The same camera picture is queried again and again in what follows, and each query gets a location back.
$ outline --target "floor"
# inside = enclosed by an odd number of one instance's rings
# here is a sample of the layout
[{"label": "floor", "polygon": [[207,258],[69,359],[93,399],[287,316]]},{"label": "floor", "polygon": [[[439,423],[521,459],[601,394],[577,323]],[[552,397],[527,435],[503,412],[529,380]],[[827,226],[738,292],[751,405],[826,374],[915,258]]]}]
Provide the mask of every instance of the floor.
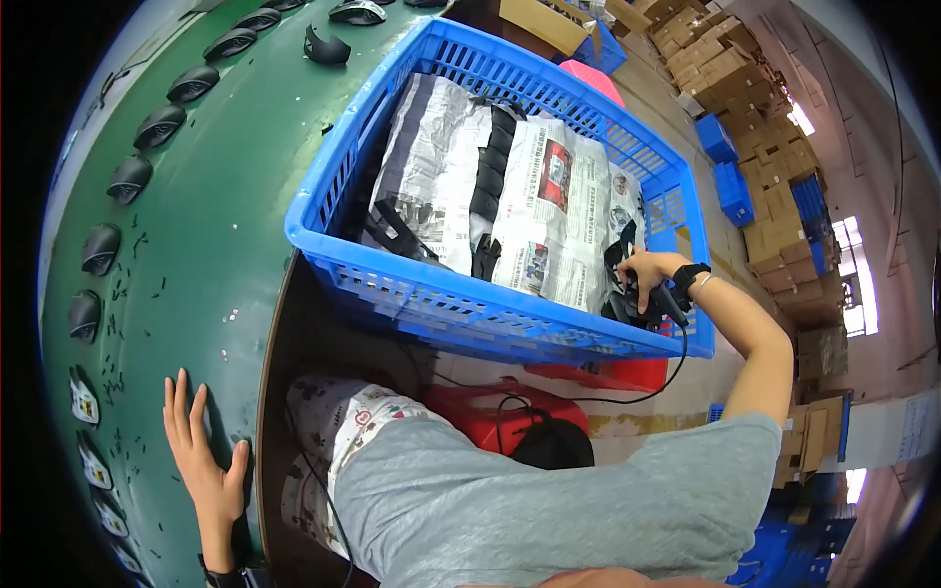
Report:
[{"label": "floor", "polygon": [[[668,81],[656,49],[634,35],[628,35],[622,44],[629,60],[612,78],[629,111],[669,141],[694,167],[714,272],[772,309],[770,297],[758,287],[745,267],[741,234],[719,208],[710,160],[702,151],[692,120],[674,102],[676,91]],[[258,435],[261,440],[258,467],[262,478],[259,496],[263,505],[262,529],[265,550],[279,585],[311,585],[312,580],[314,585],[333,585],[342,581],[345,572],[344,562],[339,558],[289,531],[280,521],[281,486],[297,455],[294,442],[286,435],[282,417],[284,393],[295,377],[328,364],[341,366],[336,369],[342,373],[388,382],[390,387],[407,395],[416,395],[422,383],[434,381],[449,385],[442,375],[468,385],[513,376],[524,384],[577,402],[586,397],[623,400],[641,394],[585,389],[570,381],[526,373],[520,365],[454,356],[407,342],[395,342],[387,336],[351,331],[329,315],[329,301],[310,267],[303,259],[295,259],[294,264],[275,325],[271,365],[263,393],[265,413]],[[677,362],[670,360],[668,373],[673,372]],[[670,388],[650,402],[630,406],[579,402],[589,416],[596,463],[605,465],[625,460],[648,435],[704,424],[710,404],[726,400],[742,364],[742,357],[717,333],[714,358],[687,358]]]}]

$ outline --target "green workbench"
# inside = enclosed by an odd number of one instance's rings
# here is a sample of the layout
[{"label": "green workbench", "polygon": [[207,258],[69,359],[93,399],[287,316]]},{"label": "green workbench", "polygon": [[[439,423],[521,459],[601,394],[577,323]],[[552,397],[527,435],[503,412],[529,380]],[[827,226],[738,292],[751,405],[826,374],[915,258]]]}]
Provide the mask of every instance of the green workbench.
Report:
[{"label": "green workbench", "polygon": [[[385,23],[369,28],[330,24],[327,11],[336,3],[326,0],[287,12],[242,54],[216,64],[222,79],[187,105],[182,130],[147,151],[150,184],[131,205],[117,204],[105,189],[112,170],[134,152],[137,126],[167,103],[170,82],[259,4],[230,0],[202,15],[128,89],[75,181],[45,290],[43,370],[59,441],[74,456],[71,475],[89,487],[75,449],[75,431],[84,429],[115,481],[111,495],[131,533],[126,546],[157,587],[201,583],[192,502],[163,431],[163,379],[183,366],[194,385],[209,385],[211,442],[224,466],[236,440],[256,443],[269,343],[293,255],[284,213],[322,130],[392,45],[435,12],[398,2],[386,7]],[[345,68],[304,57],[308,24],[352,46]],[[88,229],[101,223],[120,227],[122,243],[110,273],[95,278],[81,271],[80,252]],[[69,337],[71,297],[82,289],[104,302],[92,345]],[[71,413],[69,367],[76,364],[98,396],[95,429]],[[253,478],[243,535],[262,555],[256,485]],[[97,520],[90,491],[84,498],[81,506]]]}]

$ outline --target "bracelet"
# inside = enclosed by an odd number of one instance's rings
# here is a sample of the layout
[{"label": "bracelet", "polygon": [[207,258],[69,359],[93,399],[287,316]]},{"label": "bracelet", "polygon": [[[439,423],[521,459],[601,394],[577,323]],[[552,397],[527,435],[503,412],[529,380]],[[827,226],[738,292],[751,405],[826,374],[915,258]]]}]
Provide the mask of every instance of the bracelet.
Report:
[{"label": "bracelet", "polygon": [[702,283],[700,283],[699,287],[696,288],[696,296],[694,297],[693,302],[695,302],[695,299],[699,296],[699,293],[702,292],[703,288],[706,287],[706,282],[708,282],[710,279],[712,279],[712,274],[709,274],[705,278],[703,278]]}]

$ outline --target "hand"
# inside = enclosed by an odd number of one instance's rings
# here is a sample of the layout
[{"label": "hand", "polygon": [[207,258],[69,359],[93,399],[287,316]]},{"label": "hand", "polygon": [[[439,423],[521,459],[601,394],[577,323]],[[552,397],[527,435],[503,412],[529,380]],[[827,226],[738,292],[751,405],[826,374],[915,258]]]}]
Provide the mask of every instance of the hand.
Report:
[{"label": "hand", "polygon": [[650,291],[667,278],[672,278],[683,265],[692,262],[678,253],[653,253],[638,251],[617,265],[617,275],[621,284],[627,287],[629,269],[637,274],[637,311],[646,311]]},{"label": "hand", "polygon": [[215,464],[202,428],[206,394],[206,385],[202,384],[187,418],[186,370],[180,369],[175,389],[173,380],[167,378],[164,383],[164,429],[173,459],[196,506],[206,567],[210,571],[227,573],[234,569],[230,547],[232,523],[245,510],[242,482],[248,467],[248,442],[241,440],[235,445],[228,472]]}]

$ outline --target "fluorescent light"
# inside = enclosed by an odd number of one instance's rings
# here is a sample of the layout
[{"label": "fluorescent light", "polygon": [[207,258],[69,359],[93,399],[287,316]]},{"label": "fluorescent light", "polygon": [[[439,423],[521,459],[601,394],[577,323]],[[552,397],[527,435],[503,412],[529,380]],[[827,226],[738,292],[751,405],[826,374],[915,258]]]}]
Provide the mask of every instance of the fluorescent light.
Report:
[{"label": "fluorescent light", "polygon": [[850,487],[846,494],[847,504],[856,504],[859,502],[859,496],[863,493],[863,484],[866,483],[865,469],[847,469],[846,484]]},{"label": "fluorescent light", "polygon": [[790,101],[790,104],[793,106],[793,111],[788,114],[788,119],[794,123],[794,126],[801,127],[805,135],[813,135],[815,131],[814,125],[810,122],[810,119],[807,118],[807,115],[804,114],[804,109],[794,101]]}]

